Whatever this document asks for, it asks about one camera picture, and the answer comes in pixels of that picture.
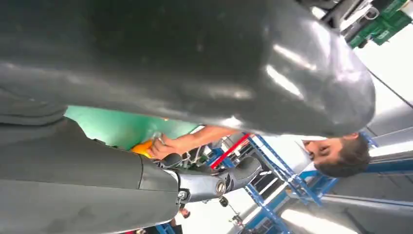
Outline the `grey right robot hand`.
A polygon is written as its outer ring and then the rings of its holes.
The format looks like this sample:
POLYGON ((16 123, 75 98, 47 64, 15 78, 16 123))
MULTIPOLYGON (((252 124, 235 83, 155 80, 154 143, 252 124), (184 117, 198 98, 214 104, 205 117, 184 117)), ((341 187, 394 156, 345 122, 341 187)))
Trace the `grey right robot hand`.
POLYGON ((248 184, 86 137, 87 106, 256 134, 342 137, 375 114, 366 66, 294 0, 3 0, 0 231, 119 234, 248 184))

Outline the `person's right hand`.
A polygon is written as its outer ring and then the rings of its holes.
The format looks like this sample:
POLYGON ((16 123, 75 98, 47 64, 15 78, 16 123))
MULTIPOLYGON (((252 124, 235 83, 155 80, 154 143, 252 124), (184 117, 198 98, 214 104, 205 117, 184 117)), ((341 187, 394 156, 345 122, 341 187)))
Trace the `person's right hand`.
POLYGON ((161 134, 153 139, 151 146, 147 149, 147 153, 152 158, 164 159, 170 154, 179 154, 181 156, 188 151, 187 146, 187 141, 182 137, 172 139, 165 134, 161 134))

